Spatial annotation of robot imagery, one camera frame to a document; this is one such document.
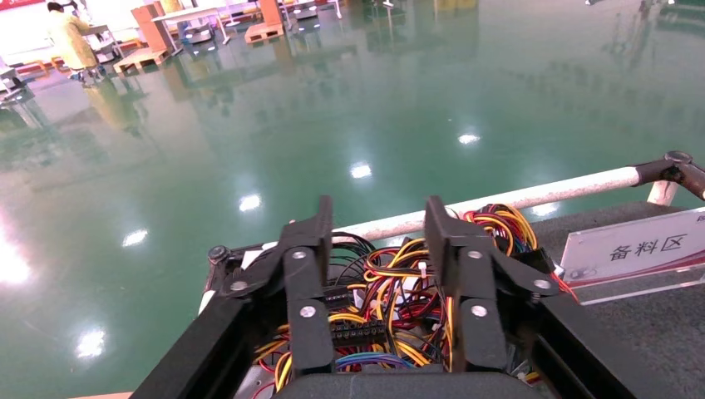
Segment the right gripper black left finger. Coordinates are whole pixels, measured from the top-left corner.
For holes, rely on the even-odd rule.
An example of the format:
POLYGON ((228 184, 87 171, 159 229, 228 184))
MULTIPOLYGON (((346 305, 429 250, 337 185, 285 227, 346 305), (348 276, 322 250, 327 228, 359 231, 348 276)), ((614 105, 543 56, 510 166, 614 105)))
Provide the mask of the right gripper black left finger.
POLYGON ((332 250, 333 201, 319 198, 309 219, 283 227, 277 244, 247 268, 229 273, 222 294, 241 302, 239 339, 250 350, 262 347, 288 325, 293 374, 330 373, 333 342, 323 285, 332 250))

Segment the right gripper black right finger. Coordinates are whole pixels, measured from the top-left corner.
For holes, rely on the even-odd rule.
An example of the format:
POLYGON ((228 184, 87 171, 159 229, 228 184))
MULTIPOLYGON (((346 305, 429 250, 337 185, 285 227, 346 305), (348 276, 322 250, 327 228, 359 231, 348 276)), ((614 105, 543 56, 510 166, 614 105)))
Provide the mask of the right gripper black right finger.
POLYGON ((424 237, 436 286, 446 299, 450 372, 505 370, 503 320, 559 293, 550 274, 502 253, 479 225, 455 219, 441 198, 425 207, 424 237))

